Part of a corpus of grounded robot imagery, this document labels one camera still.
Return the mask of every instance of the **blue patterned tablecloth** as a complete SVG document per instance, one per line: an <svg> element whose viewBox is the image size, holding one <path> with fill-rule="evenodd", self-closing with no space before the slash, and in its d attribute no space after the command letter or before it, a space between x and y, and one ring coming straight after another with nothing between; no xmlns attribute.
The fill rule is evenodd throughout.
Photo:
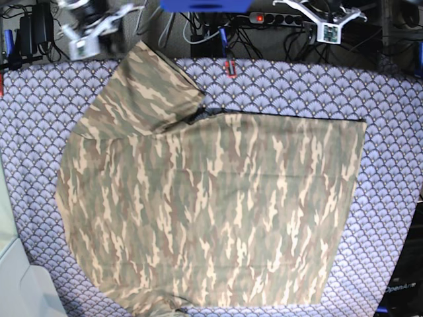
<svg viewBox="0 0 423 317"><path fill-rule="evenodd" d="M358 187L322 301L315 306L187 308L197 317L373 316L404 244L423 183L423 86L404 77L324 65L238 60L177 64L207 90L209 109L365 120ZM63 148L107 83L114 61L32 66L5 74L0 151L20 238L51 274L69 316L129 316L69 253L54 194Z"/></svg>

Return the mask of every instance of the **shirt sleeve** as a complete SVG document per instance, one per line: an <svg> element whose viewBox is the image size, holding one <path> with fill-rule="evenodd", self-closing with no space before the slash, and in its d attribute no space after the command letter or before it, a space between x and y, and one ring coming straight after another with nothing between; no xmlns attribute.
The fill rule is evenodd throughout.
<svg viewBox="0 0 423 317"><path fill-rule="evenodd" d="M87 139L160 133L195 114L203 97L187 74L140 42L73 131Z"/></svg>

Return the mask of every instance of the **blue object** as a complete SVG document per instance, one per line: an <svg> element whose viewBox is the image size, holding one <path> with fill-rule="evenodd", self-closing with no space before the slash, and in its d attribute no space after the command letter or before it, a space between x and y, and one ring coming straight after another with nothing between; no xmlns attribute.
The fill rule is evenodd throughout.
<svg viewBox="0 0 423 317"><path fill-rule="evenodd" d="M388 308L386 308L386 307L377 307L376 312L381 312L381 313L387 314L388 313Z"/></svg>
<svg viewBox="0 0 423 317"><path fill-rule="evenodd" d="M227 48L227 37L226 37L226 31L224 28L219 29L220 37L222 40L222 48L223 48L223 56L226 57L226 48Z"/></svg>
<svg viewBox="0 0 423 317"><path fill-rule="evenodd" d="M416 70L414 71L414 74L417 77L422 78L423 77L423 42L418 43L418 60L416 63Z"/></svg>
<svg viewBox="0 0 423 317"><path fill-rule="evenodd" d="M6 54L10 56L15 50L12 30L5 30Z"/></svg>
<svg viewBox="0 0 423 317"><path fill-rule="evenodd" d="M245 13L252 0L161 0L161 6L170 12L232 12Z"/></svg>

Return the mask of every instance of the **red clip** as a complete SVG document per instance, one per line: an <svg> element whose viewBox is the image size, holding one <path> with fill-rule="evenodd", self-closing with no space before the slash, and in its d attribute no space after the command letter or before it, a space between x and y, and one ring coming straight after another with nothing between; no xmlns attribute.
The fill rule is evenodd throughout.
<svg viewBox="0 0 423 317"><path fill-rule="evenodd" d="M236 78L237 77L237 69L235 67L235 61L232 59L230 61L225 62L226 73L229 78Z"/></svg>

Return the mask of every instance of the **black box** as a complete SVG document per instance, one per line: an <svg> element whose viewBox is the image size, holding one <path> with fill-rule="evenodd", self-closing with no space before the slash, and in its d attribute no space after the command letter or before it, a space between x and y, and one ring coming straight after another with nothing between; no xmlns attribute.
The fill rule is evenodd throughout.
<svg viewBox="0 0 423 317"><path fill-rule="evenodd" d="M32 29L36 45L54 41L54 21L50 3L38 3L33 6Z"/></svg>

